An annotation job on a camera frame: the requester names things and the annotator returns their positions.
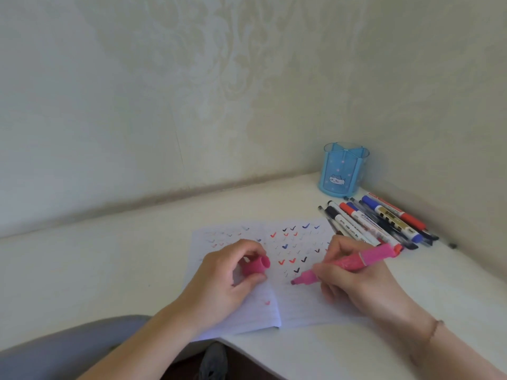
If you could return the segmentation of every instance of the blue pen holder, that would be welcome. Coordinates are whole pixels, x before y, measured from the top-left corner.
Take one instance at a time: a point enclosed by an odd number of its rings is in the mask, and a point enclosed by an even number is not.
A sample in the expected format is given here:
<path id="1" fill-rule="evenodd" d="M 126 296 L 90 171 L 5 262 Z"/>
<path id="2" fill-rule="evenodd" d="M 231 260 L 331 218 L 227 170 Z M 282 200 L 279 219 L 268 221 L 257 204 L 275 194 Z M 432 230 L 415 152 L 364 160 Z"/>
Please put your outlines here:
<path id="1" fill-rule="evenodd" d="M 329 143 L 324 151 L 320 190 L 334 197 L 353 196 L 363 178 L 364 163 L 370 151 L 351 143 Z"/>

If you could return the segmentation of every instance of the hand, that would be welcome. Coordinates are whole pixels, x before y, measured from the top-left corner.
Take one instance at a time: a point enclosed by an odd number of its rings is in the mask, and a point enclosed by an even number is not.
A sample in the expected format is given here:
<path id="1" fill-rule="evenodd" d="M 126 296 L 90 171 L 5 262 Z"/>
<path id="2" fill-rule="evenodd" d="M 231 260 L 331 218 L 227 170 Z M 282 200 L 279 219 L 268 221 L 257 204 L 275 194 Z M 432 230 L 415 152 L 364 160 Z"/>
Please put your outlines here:
<path id="1" fill-rule="evenodd" d="M 262 245 L 240 240 L 207 254 L 192 280 L 176 300 L 198 331 L 205 331 L 224 320 L 243 303 L 244 298 L 266 280 L 265 274 L 251 274 L 233 286 L 232 271 L 244 256 L 255 259 L 266 255 Z"/>
<path id="2" fill-rule="evenodd" d="M 403 291 L 385 262 L 378 262 L 357 273 L 327 264 L 371 248 L 371 245 L 349 237 L 333 236 L 323 262 L 312 268 L 322 280 L 323 295 L 329 302 L 348 296 L 361 312 L 378 324 L 403 334 L 407 333 L 407 329 L 415 334 L 420 332 L 421 338 L 424 338 L 434 323 L 433 317 Z"/>

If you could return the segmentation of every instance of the wall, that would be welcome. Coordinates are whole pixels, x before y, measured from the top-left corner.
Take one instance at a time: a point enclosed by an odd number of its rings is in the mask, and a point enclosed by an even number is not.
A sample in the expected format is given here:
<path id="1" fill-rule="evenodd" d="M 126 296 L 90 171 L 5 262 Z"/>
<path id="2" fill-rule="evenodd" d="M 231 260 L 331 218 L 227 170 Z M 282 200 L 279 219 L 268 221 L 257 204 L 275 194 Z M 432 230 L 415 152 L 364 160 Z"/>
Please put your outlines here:
<path id="1" fill-rule="evenodd" d="M 0 0 L 0 236 L 318 170 L 367 0 Z"/>
<path id="2" fill-rule="evenodd" d="M 372 0 L 346 135 L 367 185 L 507 274 L 507 0 Z"/>

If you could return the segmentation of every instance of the blue marker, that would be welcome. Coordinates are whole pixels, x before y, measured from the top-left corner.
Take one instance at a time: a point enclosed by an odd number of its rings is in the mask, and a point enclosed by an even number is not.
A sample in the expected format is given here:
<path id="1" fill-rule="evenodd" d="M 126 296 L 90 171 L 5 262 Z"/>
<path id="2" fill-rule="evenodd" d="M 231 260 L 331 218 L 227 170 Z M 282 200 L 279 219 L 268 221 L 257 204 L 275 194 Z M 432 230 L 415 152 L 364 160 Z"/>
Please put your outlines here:
<path id="1" fill-rule="evenodd" d="M 423 240 L 422 235 L 417 233 L 407 223 L 397 218 L 396 215 L 394 215 L 391 211 L 385 209 L 382 205 L 377 203 L 372 198 L 363 196 L 363 203 L 368 205 L 380 217 L 389 221 L 389 224 L 391 224 L 396 230 L 399 230 L 401 233 L 403 233 L 403 235 L 406 236 L 410 241 L 414 243 L 420 243 Z"/>

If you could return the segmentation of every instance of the right hand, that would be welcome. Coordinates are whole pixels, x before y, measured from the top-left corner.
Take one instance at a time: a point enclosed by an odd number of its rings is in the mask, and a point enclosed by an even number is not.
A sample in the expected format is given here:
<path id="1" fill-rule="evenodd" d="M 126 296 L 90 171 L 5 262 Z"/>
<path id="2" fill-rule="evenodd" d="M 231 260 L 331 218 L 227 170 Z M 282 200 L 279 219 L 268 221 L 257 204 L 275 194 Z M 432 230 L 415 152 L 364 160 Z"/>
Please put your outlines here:
<path id="1" fill-rule="evenodd" d="M 433 317 L 403 291 L 385 262 L 377 262 L 356 273 L 329 264 L 340 257 L 371 249 L 372 246 L 345 236 L 333 236 L 322 263 L 313 272 L 329 302 L 346 294 L 352 303 L 375 322 L 385 326 L 412 327 L 414 322 L 431 325 Z"/>

